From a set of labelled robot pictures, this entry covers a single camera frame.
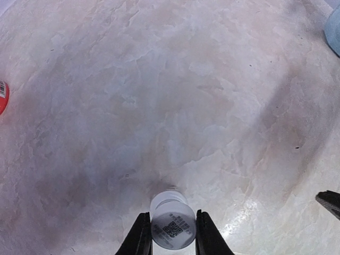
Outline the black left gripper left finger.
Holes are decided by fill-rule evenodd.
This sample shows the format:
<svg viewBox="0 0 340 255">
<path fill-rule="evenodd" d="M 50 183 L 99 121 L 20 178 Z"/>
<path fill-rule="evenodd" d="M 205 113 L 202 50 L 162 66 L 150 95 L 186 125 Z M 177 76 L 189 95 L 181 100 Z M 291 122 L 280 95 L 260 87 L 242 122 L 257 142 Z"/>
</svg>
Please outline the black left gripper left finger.
<svg viewBox="0 0 340 255">
<path fill-rule="evenodd" d="M 152 255 L 150 213 L 140 213 L 116 255 Z"/>
</svg>

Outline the red cylindrical can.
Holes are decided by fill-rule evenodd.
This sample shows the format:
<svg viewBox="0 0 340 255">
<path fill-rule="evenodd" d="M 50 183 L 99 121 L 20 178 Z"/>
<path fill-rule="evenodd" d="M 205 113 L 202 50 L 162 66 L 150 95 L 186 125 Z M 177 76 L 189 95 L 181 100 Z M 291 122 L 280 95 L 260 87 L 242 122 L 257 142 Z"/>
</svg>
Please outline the red cylindrical can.
<svg viewBox="0 0 340 255">
<path fill-rule="evenodd" d="M 9 102 L 10 90 L 8 84 L 3 80 L 0 81 L 0 87 L 0 114 L 2 115 Z"/>
</svg>

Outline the light blue mug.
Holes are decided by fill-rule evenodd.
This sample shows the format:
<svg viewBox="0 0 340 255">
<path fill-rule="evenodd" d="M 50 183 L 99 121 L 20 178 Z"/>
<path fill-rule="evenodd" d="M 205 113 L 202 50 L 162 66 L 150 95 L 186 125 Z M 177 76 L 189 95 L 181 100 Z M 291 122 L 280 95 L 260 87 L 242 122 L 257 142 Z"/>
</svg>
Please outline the light blue mug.
<svg viewBox="0 0 340 255">
<path fill-rule="evenodd" d="M 340 41 L 339 41 L 339 5 L 333 10 L 333 12 L 328 17 L 324 33 L 326 41 L 330 49 L 337 55 L 340 55 Z"/>
</svg>

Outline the small white bottle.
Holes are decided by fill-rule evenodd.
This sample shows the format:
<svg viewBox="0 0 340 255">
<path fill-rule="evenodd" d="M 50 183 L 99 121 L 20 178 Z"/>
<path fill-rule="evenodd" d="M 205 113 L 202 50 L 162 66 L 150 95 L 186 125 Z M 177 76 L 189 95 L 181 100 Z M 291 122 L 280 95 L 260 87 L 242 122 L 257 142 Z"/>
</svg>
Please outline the small white bottle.
<svg viewBox="0 0 340 255">
<path fill-rule="evenodd" d="M 180 250 L 196 237 L 196 216 L 186 198 L 176 190 L 157 194 L 150 204 L 151 235 L 160 247 Z"/>
</svg>

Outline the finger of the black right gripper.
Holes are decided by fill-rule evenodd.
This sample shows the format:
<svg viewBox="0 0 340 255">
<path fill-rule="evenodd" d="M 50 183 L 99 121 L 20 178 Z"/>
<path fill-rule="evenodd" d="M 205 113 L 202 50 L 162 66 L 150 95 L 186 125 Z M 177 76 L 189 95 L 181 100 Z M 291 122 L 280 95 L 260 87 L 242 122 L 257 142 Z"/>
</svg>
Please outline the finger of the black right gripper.
<svg viewBox="0 0 340 255">
<path fill-rule="evenodd" d="M 340 219 L 340 194 L 334 191 L 323 191 L 316 195 L 316 201 L 325 209 Z"/>
</svg>

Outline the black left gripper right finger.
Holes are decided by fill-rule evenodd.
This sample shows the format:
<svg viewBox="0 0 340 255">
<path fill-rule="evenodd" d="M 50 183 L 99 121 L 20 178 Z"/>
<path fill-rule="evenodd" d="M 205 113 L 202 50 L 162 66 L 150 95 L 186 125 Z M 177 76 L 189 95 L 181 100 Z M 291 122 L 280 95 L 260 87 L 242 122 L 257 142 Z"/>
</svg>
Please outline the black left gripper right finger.
<svg viewBox="0 0 340 255">
<path fill-rule="evenodd" d="M 197 255 L 234 255 L 207 212 L 197 211 L 196 228 Z"/>
</svg>

